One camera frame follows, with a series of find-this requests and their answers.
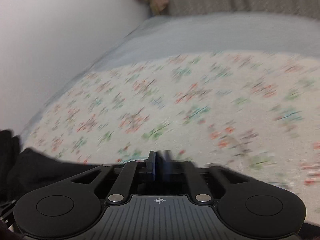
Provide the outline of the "black pants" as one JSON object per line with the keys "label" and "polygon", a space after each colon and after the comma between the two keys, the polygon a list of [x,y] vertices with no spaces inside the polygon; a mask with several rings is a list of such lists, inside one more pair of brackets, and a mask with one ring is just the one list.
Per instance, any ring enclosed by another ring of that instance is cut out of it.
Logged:
{"label": "black pants", "polygon": [[50,158],[31,148],[14,161],[5,178],[8,200],[21,198],[33,190],[67,179],[97,167],[91,164],[68,163]]}

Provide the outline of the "floral white bed cover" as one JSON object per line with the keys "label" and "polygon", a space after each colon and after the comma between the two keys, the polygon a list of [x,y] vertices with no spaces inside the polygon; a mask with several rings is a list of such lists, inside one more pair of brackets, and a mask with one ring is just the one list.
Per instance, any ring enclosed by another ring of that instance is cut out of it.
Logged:
{"label": "floral white bed cover", "polygon": [[290,190],[319,223],[319,59],[225,51],[92,71],[44,111],[24,146],[84,164],[170,150]]}

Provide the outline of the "light blue bed sheet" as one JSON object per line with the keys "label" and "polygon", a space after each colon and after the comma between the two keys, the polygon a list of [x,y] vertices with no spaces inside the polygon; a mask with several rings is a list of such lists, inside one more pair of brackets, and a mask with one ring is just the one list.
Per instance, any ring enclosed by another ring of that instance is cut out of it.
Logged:
{"label": "light blue bed sheet", "polygon": [[26,124],[20,133],[22,141],[32,133],[44,111],[91,71],[184,53],[225,50],[262,50],[319,58],[319,21],[265,12],[152,17],[58,90]]}

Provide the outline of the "black folded clothes pile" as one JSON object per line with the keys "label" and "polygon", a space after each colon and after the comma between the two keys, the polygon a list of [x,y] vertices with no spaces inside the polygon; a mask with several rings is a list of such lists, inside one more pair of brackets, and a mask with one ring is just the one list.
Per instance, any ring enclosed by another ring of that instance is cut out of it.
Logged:
{"label": "black folded clothes pile", "polygon": [[14,136],[10,129],[1,130],[0,148],[1,168],[1,204],[8,201],[7,176],[21,152],[20,137]]}

